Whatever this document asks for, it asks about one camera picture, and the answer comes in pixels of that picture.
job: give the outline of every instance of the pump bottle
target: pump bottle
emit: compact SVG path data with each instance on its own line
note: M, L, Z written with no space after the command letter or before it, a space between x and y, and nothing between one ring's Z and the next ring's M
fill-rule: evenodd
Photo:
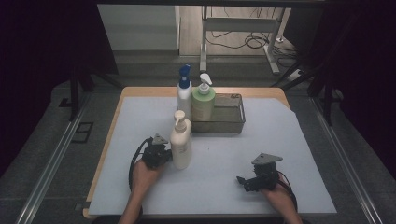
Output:
M210 121L215 107L215 90L212 85L210 76L207 73L200 75L202 84L192 91L192 120L193 121Z
M182 170L191 161L191 122L185 118L182 110L175 112L175 127L171 133L171 151L173 164Z
M191 120L191 82L189 80L190 66L182 66L179 70L180 80L177 84L177 109L186 114Z

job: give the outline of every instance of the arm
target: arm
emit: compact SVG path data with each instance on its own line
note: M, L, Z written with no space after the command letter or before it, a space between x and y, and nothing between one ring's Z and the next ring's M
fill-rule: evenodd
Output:
M279 184L273 190L262 189L260 192L267 198L273 208L285 218L288 224L303 224L300 216L294 208L289 193Z
M150 170L141 160L134 165L132 192L120 218L119 224L133 224L136 222L146 193L155 183L162 171L163 166L156 170Z

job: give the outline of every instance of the wall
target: wall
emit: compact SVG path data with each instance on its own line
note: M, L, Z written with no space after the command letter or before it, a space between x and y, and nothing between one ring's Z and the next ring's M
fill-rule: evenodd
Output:
M179 6L98 8L113 50L178 49Z

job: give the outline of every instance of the dark fabric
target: dark fabric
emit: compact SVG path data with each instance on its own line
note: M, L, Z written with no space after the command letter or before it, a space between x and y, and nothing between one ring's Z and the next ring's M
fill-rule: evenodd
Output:
M348 119L396 178L395 7L372 3L362 10L334 67L335 88Z
M0 175L74 66L117 74L92 0L0 1Z

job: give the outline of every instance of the bottle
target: bottle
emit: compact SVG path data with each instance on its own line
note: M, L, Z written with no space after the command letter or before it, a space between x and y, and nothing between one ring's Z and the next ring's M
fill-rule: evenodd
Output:
M178 71L180 80L177 84L177 109L186 114L186 119L191 120L191 82L189 80L190 66L182 66Z
M186 119L182 110L175 112L175 127L171 133L171 151L173 164L182 170L191 161L191 122Z
M215 107L215 90L209 85L212 81L207 73L200 75L202 84L192 91L192 120L210 121Z

